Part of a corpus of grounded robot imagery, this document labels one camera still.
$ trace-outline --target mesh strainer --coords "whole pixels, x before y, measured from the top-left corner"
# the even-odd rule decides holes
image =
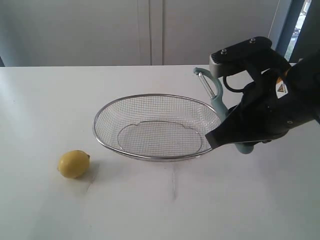
[[[117,153],[173,162],[210,151],[205,134],[219,124],[214,109],[201,101],[143,94],[105,105],[94,118],[93,132],[103,146]]]

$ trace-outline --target white wall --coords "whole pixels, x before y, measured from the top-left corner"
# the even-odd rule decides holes
[[[0,0],[6,66],[207,64],[254,36],[279,39],[291,0]]]

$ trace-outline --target metal rim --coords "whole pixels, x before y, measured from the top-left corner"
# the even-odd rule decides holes
[[[137,95],[130,95],[130,96],[125,96],[125,97],[120,97],[116,100],[113,100],[111,102],[109,102],[108,104],[104,105],[98,112],[97,114],[95,115],[94,117],[94,120],[93,120],[93,123],[92,123],[92,130],[93,130],[93,135],[95,137],[95,139],[102,145],[104,146],[105,148],[107,149],[110,149],[116,153],[120,153],[120,154],[123,154],[123,155],[126,155],[126,156],[129,156],[129,157],[133,157],[133,158],[139,158],[140,160],[142,161],[149,161],[149,162],[155,162],[153,160],[157,160],[156,162],[172,162],[170,160],[179,160],[181,159],[181,161],[183,159],[189,159],[189,158],[194,158],[194,157],[197,157],[197,156],[200,156],[202,154],[205,154],[205,153],[208,153],[212,150],[212,148],[209,148],[208,150],[206,151],[202,151],[202,152],[198,152],[198,153],[194,153],[194,154],[189,154],[189,155],[178,155],[178,156],[162,156],[162,157],[149,157],[149,156],[143,156],[143,155],[138,155],[138,154],[133,154],[133,153],[129,153],[129,152],[126,152],[126,151],[121,151],[117,148],[114,148],[112,146],[109,146],[107,144],[105,144],[104,142],[102,142],[100,140],[100,138],[97,136],[97,133],[95,131],[96,129],[96,122],[97,122],[97,119],[100,115],[100,113],[105,110],[107,107],[109,107],[110,105],[116,103],[116,102],[119,102],[119,101],[122,101],[122,100],[126,100],[126,99],[134,99],[134,98],[140,98],[140,97],[150,97],[150,96],[156,96],[156,97],[170,97],[170,98],[178,98],[178,99],[186,99],[186,100],[190,100],[190,101],[193,101],[193,102],[196,102],[196,103],[199,103],[201,105],[204,105],[206,106],[207,108],[209,108],[211,111],[213,111],[215,114],[217,114],[217,112],[212,108],[212,106],[210,106],[209,104],[203,102],[203,101],[199,101],[199,100],[196,100],[196,99],[193,99],[193,98],[190,98],[190,97],[185,97],[185,96],[179,96],[179,95],[173,95],[173,94],[162,94],[162,93],[146,93],[146,94],[137,94]]]

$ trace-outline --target screw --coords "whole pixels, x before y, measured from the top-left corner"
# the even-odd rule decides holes
[[[227,49],[222,49],[222,50],[221,50],[221,54],[222,54],[222,55],[226,55],[226,54],[227,54]]]

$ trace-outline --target lemon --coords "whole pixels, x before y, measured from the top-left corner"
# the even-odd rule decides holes
[[[58,170],[62,176],[75,179],[89,168],[90,156],[81,150],[69,151],[62,155],[59,160]]]

